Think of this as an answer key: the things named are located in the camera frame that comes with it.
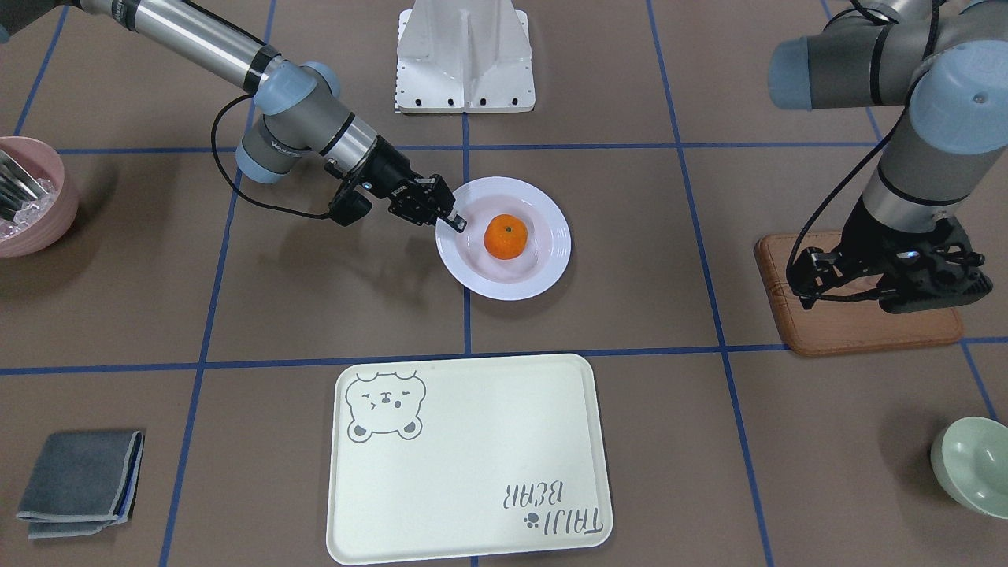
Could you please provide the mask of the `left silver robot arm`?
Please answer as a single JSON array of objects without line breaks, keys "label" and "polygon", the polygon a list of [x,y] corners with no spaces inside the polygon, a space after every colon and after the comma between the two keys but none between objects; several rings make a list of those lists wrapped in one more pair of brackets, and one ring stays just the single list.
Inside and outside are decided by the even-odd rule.
[{"label": "left silver robot arm", "polygon": [[955,212],[1006,151],[1004,1],[943,17],[939,1],[853,1],[817,35],[779,44],[768,91],[781,109],[899,106],[859,162],[877,165],[832,250],[793,244],[785,279],[817,302],[887,313],[967,306],[992,291]]}]

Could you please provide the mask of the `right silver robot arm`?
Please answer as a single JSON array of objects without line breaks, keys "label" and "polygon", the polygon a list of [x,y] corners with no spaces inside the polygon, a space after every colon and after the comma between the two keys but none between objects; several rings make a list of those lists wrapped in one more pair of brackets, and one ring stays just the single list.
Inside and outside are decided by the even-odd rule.
[{"label": "right silver robot arm", "polygon": [[367,215],[372,198],[418,226],[467,227],[442,176],[422,176],[410,161],[339,100],[341,83],[320,62],[295,64],[279,50],[191,1],[75,1],[122,28],[161,44],[214,76],[241,87],[259,111],[236,147],[237,169],[256,183],[276,183],[314,152],[338,189],[318,220],[348,226]]}]

